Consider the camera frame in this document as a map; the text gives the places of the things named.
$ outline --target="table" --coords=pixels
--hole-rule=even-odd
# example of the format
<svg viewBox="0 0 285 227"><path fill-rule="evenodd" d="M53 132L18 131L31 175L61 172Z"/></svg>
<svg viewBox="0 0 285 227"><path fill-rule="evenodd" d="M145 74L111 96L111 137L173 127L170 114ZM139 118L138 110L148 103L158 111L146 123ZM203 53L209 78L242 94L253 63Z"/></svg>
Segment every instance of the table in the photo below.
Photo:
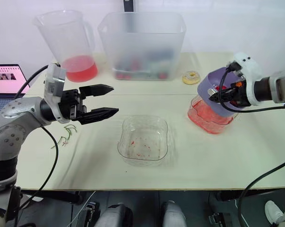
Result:
<svg viewBox="0 0 285 227"><path fill-rule="evenodd" d="M119 112L88 125L71 122L78 129L70 143L59 145L56 169L47 190L232 190L285 161L285 110L243 113L226 131L211 135L187 117L197 85L181 82L181 73L197 70L204 77L223 67L232 53L184 53L173 81L119 81L104 55L96 55L100 74L85 83L65 84L65 90L90 84L115 88L105 96L88 97L88 109L116 107ZM41 75L26 96L42 96ZM165 119L172 136L169 157L160 166L137 167L124 162L117 151L123 120L132 114ZM53 122L47 129L59 139L65 125ZM36 190L47 177L55 157L53 142L41 129L26 139L18 158L16 185ZM257 183L255 189L285 187L285 168Z"/></svg>

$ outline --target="laptop screen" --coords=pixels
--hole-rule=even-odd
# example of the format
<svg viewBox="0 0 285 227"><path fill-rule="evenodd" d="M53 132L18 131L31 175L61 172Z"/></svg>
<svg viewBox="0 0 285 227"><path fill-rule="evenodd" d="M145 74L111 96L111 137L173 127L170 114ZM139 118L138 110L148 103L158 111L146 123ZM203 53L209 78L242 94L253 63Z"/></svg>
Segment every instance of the laptop screen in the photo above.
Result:
<svg viewBox="0 0 285 227"><path fill-rule="evenodd" d="M0 94L16 94L26 78L19 65L0 65ZM22 94L29 90L26 86Z"/></svg>

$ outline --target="white cable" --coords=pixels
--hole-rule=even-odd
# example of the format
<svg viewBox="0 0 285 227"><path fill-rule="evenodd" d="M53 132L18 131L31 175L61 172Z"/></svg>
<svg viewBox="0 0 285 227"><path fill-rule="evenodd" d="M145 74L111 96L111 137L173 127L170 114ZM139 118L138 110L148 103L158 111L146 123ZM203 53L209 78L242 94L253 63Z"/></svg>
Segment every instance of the white cable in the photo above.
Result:
<svg viewBox="0 0 285 227"><path fill-rule="evenodd" d="M75 219L77 218L77 216L80 214L80 212L85 208L86 204L89 202L89 200L91 199L91 197L94 195L96 191L94 191L90 197L87 199L87 201L85 202L85 204L82 206L82 208L78 211L77 215L72 219L72 221L69 223L69 225L67 225L67 227L69 227L74 221Z"/></svg>
<svg viewBox="0 0 285 227"><path fill-rule="evenodd" d="M243 220L245 221L247 227L250 227L250 226L248 225L248 223L247 223L245 217L244 217L242 214L241 214L241 216L242 216Z"/></svg>

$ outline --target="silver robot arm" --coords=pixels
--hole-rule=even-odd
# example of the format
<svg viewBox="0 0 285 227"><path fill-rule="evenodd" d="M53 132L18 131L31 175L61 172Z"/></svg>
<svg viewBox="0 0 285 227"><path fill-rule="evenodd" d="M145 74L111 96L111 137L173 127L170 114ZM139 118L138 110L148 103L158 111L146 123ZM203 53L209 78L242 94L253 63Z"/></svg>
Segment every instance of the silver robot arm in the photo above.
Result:
<svg viewBox="0 0 285 227"><path fill-rule="evenodd" d="M45 99L40 97L18 98L0 111L0 227L6 225L7 212L15 196L17 159L21 145L34 129L53 121L81 124L101 121L118 112L116 108L103 107L86 111L82 100L87 96L101 96L113 90L107 85L93 85L63 91L65 70L55 64L48 67L45 80Z"/></svg>
<svg viewBox="0 0 285 227"><path fill-rule="evenodd" d="M218 96L221 95L224 103L230 102L235 107L259 105L267 100L285 104L285 70L265 77L256 61L242 52L235 54L234 61L227 67L241 79L234 81L230 88L211 95L209 98L211 101L220 103Z"/></svg>

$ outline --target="black metal frame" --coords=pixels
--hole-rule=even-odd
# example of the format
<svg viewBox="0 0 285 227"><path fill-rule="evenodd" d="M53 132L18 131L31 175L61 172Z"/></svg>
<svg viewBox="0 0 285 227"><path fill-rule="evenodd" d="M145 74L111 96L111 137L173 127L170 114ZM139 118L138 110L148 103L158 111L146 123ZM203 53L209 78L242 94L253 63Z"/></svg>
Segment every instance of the black metal frame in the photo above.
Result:
<svg viewBox="0 0 285 227"><path fill-rule="evenodd" d="M21 193L26 195L33 195L35 192L35 190L21 190ZM71 204L81 204L83 200L82 196L77 193L73 194L64 191L41 191L37 196L42 198L60 200Z"/></svg>
<svg viewBox="0 0 285 227"><path fill-rule="evenodd" d="M124 0L124 9L125 12L134 12L133 0Z"/></svg>
<svg viewBox="0 0 285 227"><path fill-rule="evenodd" d="M246 197L264 193L270 193L278 189L261 189L261 190L249 190L246 194ZM218 201L230 201L238 199L242 193L242 190L226 190L226 191L217 191L215 197Z"/></svg>

